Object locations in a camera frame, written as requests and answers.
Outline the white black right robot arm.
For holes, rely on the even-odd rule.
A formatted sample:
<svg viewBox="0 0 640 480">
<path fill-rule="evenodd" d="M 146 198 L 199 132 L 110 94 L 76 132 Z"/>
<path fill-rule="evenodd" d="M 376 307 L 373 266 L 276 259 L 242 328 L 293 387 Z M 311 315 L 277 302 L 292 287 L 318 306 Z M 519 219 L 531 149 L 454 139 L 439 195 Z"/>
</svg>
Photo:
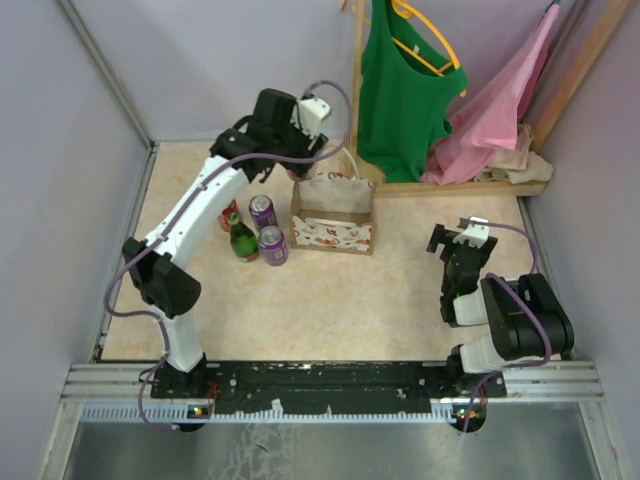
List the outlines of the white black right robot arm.
<svg viewBox="0 0 640 480">
<path fill-rule="evenodd" d="M 478 217 L 462 219 L 456 231 L 434 226 L 426 247 L 441 249 L 440 314 L 452 328 L 486 326 L 480 338 L 454 347 L 447 358 L 455 388 L 480 395 L 489 379 L 516 366 L 539 366 L 571 352 L 573 325 L 546 277 L 537 271 L 539 251 L 527 237 L 531 270 L 514 280 L 482 274 L 497 246 L 492 227 L 528 236 L 522 229 Z"/>
</svg>

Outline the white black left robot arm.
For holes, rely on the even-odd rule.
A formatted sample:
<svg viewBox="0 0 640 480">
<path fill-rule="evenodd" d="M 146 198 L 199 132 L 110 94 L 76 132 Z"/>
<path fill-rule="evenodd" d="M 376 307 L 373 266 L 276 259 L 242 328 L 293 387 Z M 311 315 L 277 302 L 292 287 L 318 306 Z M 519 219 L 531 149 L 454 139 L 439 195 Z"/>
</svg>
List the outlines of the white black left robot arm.
<svg viewBox="0 0 640 480">
<path fill-rule="evenodd" d="M 194 183 L 145 239 L 122 247 L 133 286 L 156 316 L 165 345 L 153 375 L 154 395 L 205 395 L 214 374 L 198 340 L 193 308 L 202 286 L 187 271 L 199 244 L 223 210 L 254 179 L 276 165 L 305 173 L 327 142 L 328 103 L 312 93 L 300 98 L 276 89 L 259 93 L 251 114 L 218 136 Z"/>
</svg>

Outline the purple can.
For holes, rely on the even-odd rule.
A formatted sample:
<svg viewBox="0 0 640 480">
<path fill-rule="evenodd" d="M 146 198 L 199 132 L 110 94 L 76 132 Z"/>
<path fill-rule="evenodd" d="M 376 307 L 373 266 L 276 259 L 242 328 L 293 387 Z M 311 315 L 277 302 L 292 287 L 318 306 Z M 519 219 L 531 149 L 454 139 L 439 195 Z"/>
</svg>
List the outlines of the purple can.
<svg viewBox="0 0 640 480">
<path fill-rule="evenodd" d="M 274 204 L 267 195 L 259 194 L 252 197 L 249 213 L 258 232 L 265 227 L 278 226 Z"/>
<path fill-rule="evenodd" d="M 264 227 L 258 236 L 261 253 L 270 266 L 280 266 L 288 259 L 288 248 L 283 232 L 277 226 Z"/>
</svg>

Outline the green glass bottle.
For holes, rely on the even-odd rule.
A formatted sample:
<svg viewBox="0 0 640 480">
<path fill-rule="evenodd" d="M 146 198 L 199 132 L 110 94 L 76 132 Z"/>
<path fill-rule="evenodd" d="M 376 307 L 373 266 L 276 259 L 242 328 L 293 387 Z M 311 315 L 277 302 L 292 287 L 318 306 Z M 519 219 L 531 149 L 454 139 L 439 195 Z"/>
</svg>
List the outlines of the green glass bottle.
<svg viewBox="0 0 640 480">
<path fill-rule="evenodd" d="M 230 245 L 243 262 L 254 261 L 259 256 L 258 240 L 254 232 L 235 215 L 230 216 Z"/>
</svg>

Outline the red can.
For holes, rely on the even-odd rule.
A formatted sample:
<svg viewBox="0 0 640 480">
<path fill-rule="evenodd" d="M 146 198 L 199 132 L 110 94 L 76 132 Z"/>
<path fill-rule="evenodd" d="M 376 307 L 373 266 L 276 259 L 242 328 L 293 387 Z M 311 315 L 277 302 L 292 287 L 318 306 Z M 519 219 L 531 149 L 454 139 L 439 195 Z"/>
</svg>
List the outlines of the red can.
<svg viewBox="0 0 640 480">
<path fill-rule="evenodd" d="M 229 219 L 231 215 L 235 215 L 237 218 L 241 218 L 241 213 L 235 199 L 233 199 L 226 207 L 224 207 L 218 216 L 219 226 L 224 232 L 230 231 L 231 224 Z"/>
</svg>

